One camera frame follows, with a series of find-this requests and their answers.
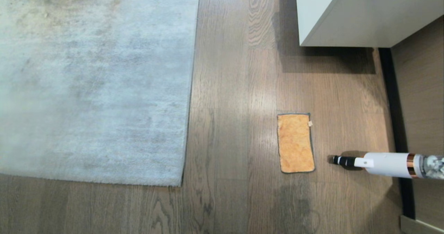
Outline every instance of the wooden floor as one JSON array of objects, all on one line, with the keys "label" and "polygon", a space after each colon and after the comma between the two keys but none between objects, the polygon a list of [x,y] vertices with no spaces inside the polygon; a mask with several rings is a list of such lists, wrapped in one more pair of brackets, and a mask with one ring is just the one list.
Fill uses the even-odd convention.
[{"label": "wooden floor", "polygon": [[[295,0],[200,0],[183,186],[0,176],[0,233],[399,233],[395,179],[327,163],[394,151],[377,52],[301,48]],[[316,170],[283,174],[276,116],[309,112]]]}]

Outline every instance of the light blue rug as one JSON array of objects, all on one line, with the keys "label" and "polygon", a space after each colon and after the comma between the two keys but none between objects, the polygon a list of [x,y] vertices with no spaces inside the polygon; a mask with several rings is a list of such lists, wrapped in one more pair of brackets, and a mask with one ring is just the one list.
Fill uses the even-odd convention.
[{"label": "light blue rug", "polygon": [[181,185],[198,0],[0,0],[0,173]]}]

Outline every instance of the cordless vacuum cleaner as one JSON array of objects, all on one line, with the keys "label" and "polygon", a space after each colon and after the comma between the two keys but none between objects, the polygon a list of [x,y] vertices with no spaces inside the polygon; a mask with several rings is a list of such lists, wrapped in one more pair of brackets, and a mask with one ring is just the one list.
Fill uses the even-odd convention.
[{"label": "cordless vacuum cleaner", "polygon": [[333,163],[362,167],[368,173],[406,178],[444,179],[444,156],[412,153],[366,153],[362,158],[334,156]]}]

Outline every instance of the orange towel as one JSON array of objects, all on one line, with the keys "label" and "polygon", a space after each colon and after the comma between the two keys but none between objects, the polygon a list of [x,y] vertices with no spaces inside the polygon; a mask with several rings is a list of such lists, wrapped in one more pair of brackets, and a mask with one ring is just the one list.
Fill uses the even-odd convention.
[{"label": "orange towel", "polygon": [[314,170],[310,140],[309,115],[283,114],[277,116],[277,135],[281,171],[284,173]]}]

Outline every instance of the white furniture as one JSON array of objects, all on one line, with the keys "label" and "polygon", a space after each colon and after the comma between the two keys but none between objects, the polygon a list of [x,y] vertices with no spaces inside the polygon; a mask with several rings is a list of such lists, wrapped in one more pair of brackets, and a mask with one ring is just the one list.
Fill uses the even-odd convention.
[{"label": "white furniture", "polygon": [[301,46],[392,47],[444,14],[444,0],[296,0]]}]

